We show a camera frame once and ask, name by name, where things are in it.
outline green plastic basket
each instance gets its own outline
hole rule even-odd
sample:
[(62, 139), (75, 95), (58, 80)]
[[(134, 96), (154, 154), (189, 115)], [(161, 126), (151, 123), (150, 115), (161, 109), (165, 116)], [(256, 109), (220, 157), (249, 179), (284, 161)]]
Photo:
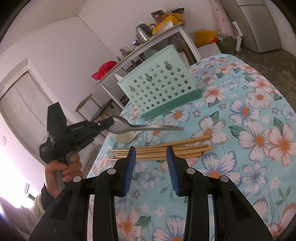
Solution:
[(173, 45), (136, 67), (118, 85), (146, 120), (197, 99), (201, 93)]

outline keyhole-shaped hole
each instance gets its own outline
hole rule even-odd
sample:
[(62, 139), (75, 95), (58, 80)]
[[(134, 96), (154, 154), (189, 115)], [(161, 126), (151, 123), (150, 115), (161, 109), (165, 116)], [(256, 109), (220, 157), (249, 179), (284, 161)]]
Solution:
[(131, 91), (131, 92), (133, 92), (133, 93), (136, 92), (136, 89), (135, 89), (134, 87), (132, 87), (131, 85), (129, 85), (128, 87), (130, 88), (130, 91)]
[(165, 61), (164, 63), (165, 63), (165, 68), (167, 70), (172, 70), (173, 69), (173, 66), (168, 61)]
[(149, 74), (146, 73), (145, 76), (148, 82), (152, 82), (153, 78)]

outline silver refrigerator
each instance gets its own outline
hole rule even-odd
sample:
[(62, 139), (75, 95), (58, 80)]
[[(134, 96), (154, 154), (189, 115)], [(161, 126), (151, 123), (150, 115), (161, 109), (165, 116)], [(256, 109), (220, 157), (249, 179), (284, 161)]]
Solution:
[(281, 48), (274, 20), (263, 0), (220, 0), (244, 35), (243, 45), (262, 53)]

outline wall outlet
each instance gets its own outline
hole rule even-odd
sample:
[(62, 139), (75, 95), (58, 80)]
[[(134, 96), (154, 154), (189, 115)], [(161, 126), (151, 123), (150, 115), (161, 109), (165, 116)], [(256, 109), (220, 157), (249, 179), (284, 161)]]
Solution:
[(5, 138), (4, 136), (2, 136), (2, 137), (1, 137), (1, 142), (2, 142), (2, 143), (3, 143), (3, 145), (5, 146), (5, 144), (6, 144), (7, 140), (6, 140), (6, 138)]

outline floral tablecloth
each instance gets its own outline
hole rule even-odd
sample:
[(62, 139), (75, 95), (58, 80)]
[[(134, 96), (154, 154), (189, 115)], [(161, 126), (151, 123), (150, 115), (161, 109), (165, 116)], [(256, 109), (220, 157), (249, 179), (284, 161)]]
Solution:
[[(195, 145), (209, 144), (215, 149), (187, 159), (189, 166), (206, 176), (229, 176), (272, 235), (279, 234), (296, 213), (294, 110), (266, 78), (231, 55), (203, 59), (190, 71), (202, 98), (148, 121), (131, 102), (121, 114), (131, 124), (164, 123), (182, 126), (184, 131), (145, 131), (127, 145), (118, 144), (115, 135), (109, 134), (89, 177), (114, 166), (110, 149), (210, 134), (211, 140)], [(166, 161), (137, 162), (130, 192), (125, 198), (115, 198), (115, 207), (121, 240), (183, 240), (187, 198), (173, 192)], [(210, 205), (211, 239), (213, 226)]]

